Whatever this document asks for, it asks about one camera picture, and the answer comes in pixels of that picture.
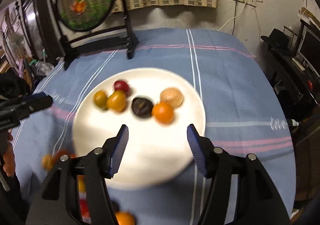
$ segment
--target peeled fruit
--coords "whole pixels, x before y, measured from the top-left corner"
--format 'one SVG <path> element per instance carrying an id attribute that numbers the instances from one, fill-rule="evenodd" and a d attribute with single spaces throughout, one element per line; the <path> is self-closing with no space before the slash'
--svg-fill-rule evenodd
<path id="1" fill-rule="evenodd" d="M 102 90 L 98 91 L 94 96 L 93 96 L 93 101 L 94 103 L 101 109 L 105 109 L 107 105 L 107 99 L 108 96 L 106 93 Z"/>
<path id="2" fill-rule="evenodd" d="M 153 107 L 152 115 L 163 124 L 170 124 L 174 120 L 173 107 L 163 101 Z"/>
<path id="3" fill-rule="evenodd" d="M 116 212 L 119 225 L 135 225 L 135 219 L 130 213 Z"/>
<path id="4" fill-rule="evenodd" d="M 122 90 L 116 90 L 107 99 L 107 108 L 121 112 L 127 105 L 127 97 Z"/>
<path id="5" fill-rule="evenodd" d="M 173 108 L 179 107 L 183 101 L 183 95 L 175 87 L 166 88 L 160 93 L 160 101 L 167 102 Z"/>
<path id="6" fill-rule="evenodd" d="M 114 84 L 113 84 L 113 88 L 114 90 L 122 90 L 125 92 L 125 94 L 127 96 L 130 96 L 131 90 L 130 87 L 128 85 L 128 83 L 126 83 L 124 80 L 117 80 Z"/>
<path id="7" fill-rule="evenodd" d="M 151 117 L 153 103 L 142 97 L 135 97 L 131 104 L 132 112 L 140 118 Z"/>

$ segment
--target bottle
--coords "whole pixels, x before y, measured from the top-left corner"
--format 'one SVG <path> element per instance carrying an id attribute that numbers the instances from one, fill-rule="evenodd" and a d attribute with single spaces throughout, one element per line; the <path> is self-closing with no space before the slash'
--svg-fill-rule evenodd
<path id="1" fill-rule="evenodd" d="M 301 123 L 298 121 L 295 121 L 294 119 L 286 118 L 288 127 L 298 127 Z"/>

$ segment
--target monitor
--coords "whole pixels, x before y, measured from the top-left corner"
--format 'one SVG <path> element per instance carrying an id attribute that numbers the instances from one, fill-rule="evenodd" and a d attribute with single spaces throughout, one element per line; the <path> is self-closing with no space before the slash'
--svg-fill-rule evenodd
<path id="1" fill-rule="evenodd" d="M 320 39 L 306 30 L 297 55 L 301 55 L 309 67 L 320 77 Z"/>

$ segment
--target white plate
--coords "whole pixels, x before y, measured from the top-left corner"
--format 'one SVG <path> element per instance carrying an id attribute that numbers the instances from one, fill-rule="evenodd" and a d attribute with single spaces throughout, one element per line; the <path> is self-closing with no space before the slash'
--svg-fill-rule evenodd
<path id="1" fill-rule="evenodd" d="M 93 102 L 94 94 L 104 90 L 113 93 L 116 80 L 128 81 L 132 95 L 122 113 L 100 110 Z M 154 104 L 167 87 L 178 88 L 184 100 L 175 110 L 170 125 L 159 124 L 154 118 L 141 119 L 131 110 L 136 96 L 148 97 Z M 129 141 L 120 168 L 107 185 L 118 189 L 139 189 L 168 181 L 180 174 L 192 161 L 187 141 L 187 126 L 194 124 L 204 135 L 205 112 L 195 89 L 181 76 L 167 70 L 139 68 L 126 70 L 97 85 L 81 103 L 73 123 L 73 142 L 77 156 L 84 156 L 101 147 L 107 138 L 116 136 L 122 124 L 129 128 Z"/>

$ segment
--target human hand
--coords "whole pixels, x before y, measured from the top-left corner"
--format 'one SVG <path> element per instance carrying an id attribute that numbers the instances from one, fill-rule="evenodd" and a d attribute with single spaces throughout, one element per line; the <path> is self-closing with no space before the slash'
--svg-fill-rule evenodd
<path id="1" fill-rule="evenodd" d="M 8 133 L 8 149 L 3 155 L 3 170 L 7 174 L 7 176 L 14 176 L 14 173 L 16 171 L 16 163 L 14 161 L 14 153 L 12 144 L 9 141 L 12 141 L 13 137 L 10 133 Z"/>

